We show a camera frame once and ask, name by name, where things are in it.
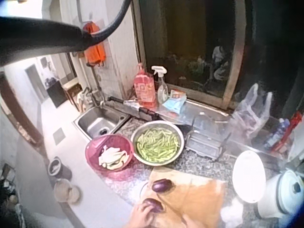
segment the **pink plastic basket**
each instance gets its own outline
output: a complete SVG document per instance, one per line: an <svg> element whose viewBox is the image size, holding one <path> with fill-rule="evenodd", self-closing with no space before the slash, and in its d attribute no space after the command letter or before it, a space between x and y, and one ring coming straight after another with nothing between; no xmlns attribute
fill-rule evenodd
<svg viewBox="0 0 304 228"><path fill-rule="evenodd" d="M115 148L120 148L121 151L127 152L129 158L122 167L115 170L108 170L99 165L98 158L104 152L105 145L107 146L107 148L115 147ZM88 143L88 145L85 148L85 155L86 155L85 158L87 163L91 166L93 170L105 176L110 176L109 174L113 172L122 171L131 161L133 157L133 153L134 153L133 144L124 136L117 134L102 135L98 138L94 138Z"/></svg>

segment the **hand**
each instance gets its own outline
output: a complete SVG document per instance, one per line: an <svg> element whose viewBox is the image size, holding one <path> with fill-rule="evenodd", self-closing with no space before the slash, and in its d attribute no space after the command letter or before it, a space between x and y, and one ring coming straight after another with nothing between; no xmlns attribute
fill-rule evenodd
<svg viewBox="0 0 304 228"><path fill-rule="evenodd" d="M149 204L137 204L133 208L130 221L125 228L146 228L153 219L154 214L151 212L153 206Z"/></svg>
<svg viewBox="0 0 304 228"><path fill-rule="evenodd" d="M184 224L186 225L186 228L205 228L205 226L201 222L192 220L186 214L183 214L182 218L184 219Z"/></svg>

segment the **white plastic lid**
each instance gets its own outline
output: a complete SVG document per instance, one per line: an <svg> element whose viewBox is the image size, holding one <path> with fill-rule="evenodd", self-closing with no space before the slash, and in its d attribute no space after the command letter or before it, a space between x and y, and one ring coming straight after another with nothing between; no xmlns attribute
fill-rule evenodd
<svg viewBox="0 0 304 228"><path fill-rule="evenodd" d="M293 171L288 170L282 174L278 184L278 199L282 210L289 214L296 213L304 200L302 181Z"/></svg>
<svg viewBox="0 0 304 228"><path fill-rule="evenodd" d="M245 151L238 156L233 167L232 182L234 190L245 202L256 203L263 197L265 169L255 152Z"/></svg>

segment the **red bottle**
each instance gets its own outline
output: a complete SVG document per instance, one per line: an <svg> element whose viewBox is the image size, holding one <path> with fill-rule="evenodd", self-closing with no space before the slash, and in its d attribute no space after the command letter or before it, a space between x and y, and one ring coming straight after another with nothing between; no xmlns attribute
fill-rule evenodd
<svg viewBox="0 0 304 228"><path fill-rule="evenodd" d="M290 125L287 128L283 138L277 142L273 148L271 149L271 152L276 152L279 151L283 145L285 144L285 142L287 141L289 135L291 134L291 132L293 131L293 129L302 121L302 115L299 111L296 111L293 115L293 117L290 120Z"/></svg>
<svg viewBox="0 0 304 228"><path fill-rule="evenodd" d="M156 106L155 87L153 76L142 68L143 64L138 64L139 71L134 79L134 88L138 103L145 108Z"/></svg>

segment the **spray bottle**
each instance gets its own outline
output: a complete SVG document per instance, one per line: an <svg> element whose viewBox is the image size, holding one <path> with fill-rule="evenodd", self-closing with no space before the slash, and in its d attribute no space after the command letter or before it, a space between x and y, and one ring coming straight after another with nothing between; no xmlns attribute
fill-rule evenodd
<svg viewBox="0 0 304 228"><path fill-rule="evenodd" d="M158 73L158 90L157 90L157 100L161 105L168 99L168 87L163 80L163 75L167 73L167 70L162 66L152 66L154 74Z"/></svg>

